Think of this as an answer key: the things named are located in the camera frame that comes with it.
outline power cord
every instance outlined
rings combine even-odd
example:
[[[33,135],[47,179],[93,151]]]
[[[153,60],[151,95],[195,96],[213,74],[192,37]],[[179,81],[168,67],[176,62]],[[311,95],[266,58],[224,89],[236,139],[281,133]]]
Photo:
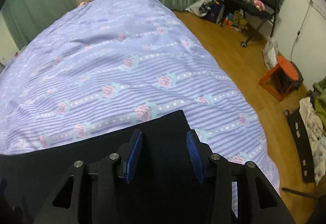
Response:
[[[304,26],[305,19],[306,19],[307,16],[308,16],[308,12],[309,12],[309,10],[310,10],[311,3],[312,3],[312,0],[310,0],[310,2],[309,2],[309,6],[308,6],[307,12],[306,12],[306,14],[305,14],[305,16],[304,16],[304,20],[302,21],[301,27],[300,27],[299,31],[297,32],[297,37],[296,37],[296,39],[294,40],[294,43],[293,43],[293,46],[292,46],[292,49],[291,49],[291,61],[292,61],[293,49],[294,49],[294,47],[295,47],[295,44],[299,41],[299,36],[300,36],[300,34],[301,34],[301,30],[302,30],[302,28],[303,28],[303,26]]]

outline white plastic bag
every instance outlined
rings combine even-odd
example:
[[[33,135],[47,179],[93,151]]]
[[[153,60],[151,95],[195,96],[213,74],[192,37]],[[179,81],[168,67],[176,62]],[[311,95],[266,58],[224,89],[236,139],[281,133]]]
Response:
[[[278,43],[271,37],[268,39],[265,48],[263,50],[263,57],[265,66],[271,70],[278,63],[276,57],[278,56]]]
[[[201,5],[203,5],[204,3],[209,3],[211,2],[212,0],[199,0],[197,2],[195,2],[194,4],[190,5],[188,8],[186,8],[185,10],[186,11],[189,11],[191,12],[192,14],[195,14],[196,16],[202,18],[204,16],[207,15],[207,12],[206,13],[200,13],[199,12],[199,8],[201,7]]]

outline white cloth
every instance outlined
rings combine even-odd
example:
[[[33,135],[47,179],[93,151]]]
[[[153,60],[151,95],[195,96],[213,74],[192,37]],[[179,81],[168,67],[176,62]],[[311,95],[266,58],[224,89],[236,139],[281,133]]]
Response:
[[[326,138],[322,136],[323,124],[312,107],[310,97],[300,100],[299,112],[308,134],[314,159],[315,182],[318,184],[326,172]]]

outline stuffed toy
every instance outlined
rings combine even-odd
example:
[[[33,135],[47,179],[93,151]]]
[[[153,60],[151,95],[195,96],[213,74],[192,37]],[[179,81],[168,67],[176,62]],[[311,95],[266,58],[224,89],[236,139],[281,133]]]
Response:
[[[254,4],[259,11],[265,11],[265,5],[260,0],[254,0]]]
[[[233,24],[234,26],[239,25],[239,18],[242,17],[240,11],[236,10],[233,14]]]
[[[248,23],[248,21],[245,18],[239,17],[238,28],[247,30],[248,29],[247,23]]]

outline orange stool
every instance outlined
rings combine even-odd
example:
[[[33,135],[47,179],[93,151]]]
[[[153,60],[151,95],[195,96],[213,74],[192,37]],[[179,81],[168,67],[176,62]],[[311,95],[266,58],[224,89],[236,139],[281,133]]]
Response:
[[[292,85],[299,80],[298,72],[296,71],[295,67],[284,57],[281,55],[277,56],[278,64],[272,68],[263,78],[260,79],[259,85],[261,85],[264,89],[266,89],[268,92],[273,94],[279,101],[282,101],[290,92]],[[283,87],[281,84],[281,81],[278,77],[277,71],[282,70],[291,80],[291,84],[286,89],[286,91],[283,91]],[[273,87],[270,84],[266,84],[265,81],[271,77],[273,74],[276,76],[277,84],[280,87],[280,91],[278,91],[275,87]]]

